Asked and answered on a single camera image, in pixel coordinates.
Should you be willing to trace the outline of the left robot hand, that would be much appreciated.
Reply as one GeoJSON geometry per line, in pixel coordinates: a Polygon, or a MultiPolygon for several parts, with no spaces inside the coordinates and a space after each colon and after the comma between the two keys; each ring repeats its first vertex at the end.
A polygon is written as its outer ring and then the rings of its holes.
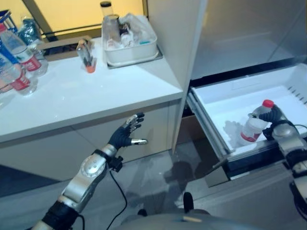
{"type": "Polygon", "coordinates": [[[112,134],[108,144],[112,145],[116,150],[133,145],[146,145],[148,140],[130,137],[133,131],[142,126],[141,122],[144,120],[144,116],[145,114],[140,112],[127,118],[127,120],[112,134]]]}

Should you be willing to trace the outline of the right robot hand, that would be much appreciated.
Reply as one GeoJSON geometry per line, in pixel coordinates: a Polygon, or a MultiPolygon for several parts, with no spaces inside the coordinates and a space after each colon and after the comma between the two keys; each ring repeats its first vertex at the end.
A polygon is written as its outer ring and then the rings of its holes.
{"type": "Polygon", "coordinates": [[[250,118],[257,118],[260,120],[263,120],[265,122],[271,122],[271,126],[269,128],[266,128],[262,131],[263,135],[268,141],[273,140],[272,133],[275,127],[282,124],[288,124],[292,127],[294,127],[294,124],[290,122],[283,114],[282,110],[277,106],[274,105],[270,112],[267,113],[250,113],[248,114],[250,118]]]}

